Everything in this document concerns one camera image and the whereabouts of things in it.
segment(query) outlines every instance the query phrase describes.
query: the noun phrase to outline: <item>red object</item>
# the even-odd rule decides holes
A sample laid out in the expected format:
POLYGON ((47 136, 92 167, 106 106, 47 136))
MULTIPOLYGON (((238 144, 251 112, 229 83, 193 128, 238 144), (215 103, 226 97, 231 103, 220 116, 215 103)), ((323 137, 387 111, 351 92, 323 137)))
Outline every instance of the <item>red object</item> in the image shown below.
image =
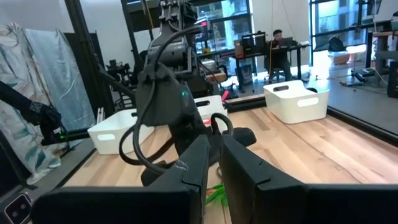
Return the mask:
POLYGON ((224 101, 226 97, 228 96, 229 91, 225 90, 223 96, 221 97, 221 100, 224 101))
POLYGON ((204 120, 203 120, 203 124, 205 124, 205 125, 211 125, 210 119, 204 119, 204 120))

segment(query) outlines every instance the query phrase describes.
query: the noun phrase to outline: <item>glass wall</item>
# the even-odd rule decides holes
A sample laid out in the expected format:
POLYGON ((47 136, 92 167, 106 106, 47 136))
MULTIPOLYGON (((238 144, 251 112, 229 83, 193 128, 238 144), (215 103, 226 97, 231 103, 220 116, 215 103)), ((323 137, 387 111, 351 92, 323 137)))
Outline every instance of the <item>glass wall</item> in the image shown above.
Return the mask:
POLYGON ((312 55, 327 50, 329 39, 335 35, 347 47, 365 44, 368 28, 363 26, 362 20, 374 14, 373 6, 358 4, 358 0, 312 0, 310 10, 312 55))
MULTIPOLYGON (((234 50, 234 41, 243 35, 252 33, 249 0, 201 1, 197 7, 198 20, 206 19, 210 23, 211 35, 208 48, 215 54, 219 64, 226 65, 229 75, 235 75, 236 62, 233 58, 220 58, 218 55, 234 50)), ((196 42, 197 53, 202 54, 204 41, 196 42)))

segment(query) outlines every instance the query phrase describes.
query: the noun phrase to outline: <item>black metal pole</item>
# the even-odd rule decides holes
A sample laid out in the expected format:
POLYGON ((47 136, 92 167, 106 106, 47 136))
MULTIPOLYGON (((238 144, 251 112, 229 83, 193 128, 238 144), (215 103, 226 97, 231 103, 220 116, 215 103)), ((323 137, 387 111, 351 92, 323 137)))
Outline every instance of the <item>black metal pole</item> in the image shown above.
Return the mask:
POLYGON ((368 0, 368 7, 366 8, 366 15, 370 16, 372 14, 372 5, 373 5, 374 1, 368 0))
POLYGON ((96 114, 98 108, 103 107, 105 115, 111 116, 114 112, 114 107, 109 85, 106 85, 100 79, 98 60, 91 44, 90 33, 88 32, 80 0, 65 0, 65 5, 79 41, 82 58, 88 69, 88 74, 82 74, 87 75, 90 80, 90 83, 85 83, 85 85, 93 86, 93 92, 87 93, 90 103, 95 104, 93 106, 93 112, 96 114))
POLYGON ((372 47, 373 47, 373 33, 368 32, 366 34, 366 58, 365 58, 365 68, 371 67, 372 60, 372 47))
POLYGON ((139 56, 136 38, 134 36, 134 26, 132 25, 131 16, 127 8, 127 0, 120 0, 123 8, 124 19, 126 20, 127 29, 129 31, 130 42, 132 47, 132 54, 134 56, 135 65, 141 71, 144 68, 144 61, 139 56))
POLYGON ((310 67, 312 67, 313 66, 313 40, 312 40, 312 26, 314 25, 314 24, 312 24, 312 2, 310 1, 310 4, 309 4, 309 7, 310 7, 310 44, 311 44, 311 46, 310 46, 310 67))
POLYGON ((358 20, 356 22, 357 26, 362 25, 362 10, 363 10, 363 4, 365 2, 363 0, 358 1, 358 20))

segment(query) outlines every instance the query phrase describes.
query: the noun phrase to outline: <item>white wall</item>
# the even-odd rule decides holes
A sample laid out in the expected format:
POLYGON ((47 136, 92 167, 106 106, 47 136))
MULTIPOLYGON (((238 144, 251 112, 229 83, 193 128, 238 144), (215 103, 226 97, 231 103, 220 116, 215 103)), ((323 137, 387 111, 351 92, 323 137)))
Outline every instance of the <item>white wall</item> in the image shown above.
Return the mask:
MULTIPOLYGON (((97 32, 105 64, 109 60, 134 66, 131 43, 120 0, 81 0, 90 32, 97 32)), ((23 28, 73 32, 64 0, 0 0, 0 24, 16 22, 23 28)), ((154 29, 155 37, 159 29, 154 29)), ((135 34, 139 52, 150 42, 148 31, 135 34)))
MULTIPOLYGON (((283 30, 284 37, 293 37, 299 42, 310 40, 308 0, 252 0, 252 8, 254 31, 266 32, 267 40, 271 40, 276 29, 283 30)), ((309 59, 310 49, 302 50, 302 65, 308 65, 309 59)), ((292 66, 297 66, 296 61, 296 53, 292 52, 292 66)), ((264 68, 264 57, 258 57, 257 64, 264 68)))

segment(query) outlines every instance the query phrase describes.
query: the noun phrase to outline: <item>green object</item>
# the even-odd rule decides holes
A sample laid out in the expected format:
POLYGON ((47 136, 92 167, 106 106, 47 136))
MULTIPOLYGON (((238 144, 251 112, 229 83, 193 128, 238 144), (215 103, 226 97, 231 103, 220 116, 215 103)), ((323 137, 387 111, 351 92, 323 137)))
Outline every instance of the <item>green object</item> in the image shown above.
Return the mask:
POLYGON ((226 198, 224 184, 216 185, 207 190, 216 190, 216 191, 213 192, 211 195, 209 195, 209 197, 206 198, 206 204, 208 204, 212 201, 215 201, 216 203, 220 203, 220 204, 224 205, 225 207, 228 206, 228 201, 226 198))

